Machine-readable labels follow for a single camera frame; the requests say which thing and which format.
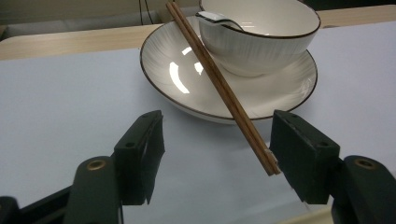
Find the bowl rim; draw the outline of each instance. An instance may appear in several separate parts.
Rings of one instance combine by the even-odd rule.
[[[296,39],[296,38],[302,38],[302,37],[310,36],[310,35],[316,33],[317,30],[320,28],[320,25],[321,25],[320,16],[319,16],[319,14],[318,14],[312,7],[310,7],[310,6],[307,5],[306,3],[301,2],[301,1],[298,1],[298,2],[299,2],[300,4],[306,6],[306,7],[307,7],[308,9],[310,9],[311,11],[313,11],[313,12],[315,13],[315,15],[317,16],[317,18],[318,18],[318,26],[317,26],[313,31],[308,32],[308,33],[306,33],[306,34],[302,34],[302,35],[261,35],[261,34],[251,33],[251,32],[248,32],[248,31],[238,30],[238,29],[233,28],[233,27],[231,27],[231,26],[229,26],[229,25],[224,25],[224,24],[222,24],[221,26],[223,26],[223,27],[225,27],[225,28],[227,28],[227,29],[236,31],[236,32],[241,33],[241,34],[251,35],[251,36],[257,36],[257,37],[262,37],[262,38],[269,38],[269,39]],[[204,6],[202,6],[202,0],[199,0],[199,8],[200,8],[202,11],[205,11]]]
[[[142,44],[142,47],[140,48],[140,53],[139,53],[140,66],[141,66],[141,68],[142,68],[142,71],[143,71],[143,73],[144,73],[146,79],[147,79],[148,82],[151,84],[151,86],[154,87],[154,89],[155,89],[157,92],[159,92],[163,97],[165,97],[167,100],[173,102],[173,103],[176,104],[176,105],[179,105],[179,106],[181,106],[181,107],[183,107],[183,108],[185,108],[185,109],[187,109],[187,110],[190,110],[190,111],[192,111],[192,112],[194,112],[194,113],[196,113],[196,114],[200,114],[200,115],[203,115],[203,116],[207,116],[207,117],[210,117],[210,118],[212,118],[212,119],[220,119],[220,120],[235,121],[234,118],[229,118],[229,117],[223,117],[223,116],[219,116],[219,115],[209,114],[209,113],[206,113],[206,112],[203,112],[203,111],[199,111],[199,110],[197,110],[197,109],[194,109],[194,108],[192,108],[192,107],[190,107],[190,106],[184,105],[184,104],[182,104],[181,102],[179,102],[179,101],[175,100],[174,98],[172,98],[171,96],[169,96],[168,94],[166,94],[166,92],[162,91],[162,90],[153,82],[153,80],[151,80],[151,78],[150,78],[148,72],[146,71],[146,68],[145,68],[145,66],[144,66],[144,63],[143,63],[143,51],[144,51],[144,48],[145,48],[147,42],[149,41],[150,37],[151,37],[152,35],[154,35],[155,32],[157,32],[159,29],[162,29],[164,26],[169,25],[169,24],[171,24],[171,23],[176,23],[176,22],[175,22],[175,21],[169,21],[169,22],[164,23],[163,25],[159,26],[159,27],[156,28],[154,31],[152,31],[152,32],[148,35],[148,37],[145,39],[145,41],[144,41],[143,44]],[[306,50],[306,52],[309,54],[309,57],[311,57],[311,59],[314,61],[315,74],[316,74],[315,83],[313,84],[313,87],[312,87],[311,92],[309,92],[309,94],[306,95],[305,98],[304,98],[299,104],[293,106],[292,108],[289,108],[288,110],[285,110],[285,111],[288,111],[288,112],[290,112],[290,111],[296,109],[297,107],[299,107],[299,106],[301,106],[303,103],[305,103],[305,102],[311,97],[312,93],[315,91],[315,89],[316,89],[316,87],[317,87],[317,84],[318,84],[318,66],[317,66],[316,61],[315,61],[314,57],[312,56],[311,52],[309,52],[309,50]],[[257,117],[257,118],[250,118],[250,119],[251,119],[251,120],[256,120],[256,121],[258,121],[258,120],[271,119],[272,117],[273,117],[273,115],[270,115],[270,116],[262,116],[262,117]]]

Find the white table surface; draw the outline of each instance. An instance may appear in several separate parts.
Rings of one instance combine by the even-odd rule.
[[[318,85],[293,112],[396,174],[396,22],[319,30]],[[139,49],[0,62],[0,195],[23,207],[110,155],[140,116],[161,109],[166,152],[150,205],[126,223],[273,223],[309,212],[283,175],[267,176],[236,126],[194,118],[147,82]],[[271,120],[257,125],[270,139]]]

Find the saucer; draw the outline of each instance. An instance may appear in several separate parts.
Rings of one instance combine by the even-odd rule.
[[[198,20],[187,19],[199,36]],[[177,108],[201,119],[234,123],[175,22],[148,36],[140,51],[140,63],[151,85]],[[269,119],[275,109],[298,107],[312,94],[318,80],[317,66],[308,51],[282,70],[259,77],[236,76],[219,63],[217,66],[252,120]]]

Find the light wood surface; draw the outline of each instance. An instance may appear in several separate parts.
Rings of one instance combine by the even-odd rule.
[[[322,27],[396,21],[396,5],[319,11]],[[0,60],[140,48],[160,25],[11,37],[0,42]]]
[[[333,224],[331,211],[331,207],[326,206],[315,212],[284,220],[277,224]]]

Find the white spoon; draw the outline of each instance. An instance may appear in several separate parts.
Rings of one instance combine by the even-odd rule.
[[[224,15],[221,15],[216,12],[208,12],[208,11],[200,11],[195,14],[198,20],[205,22],[209,25],[228,25],[235,29],[243,31],[242,27],[233,20],[228,19]]]

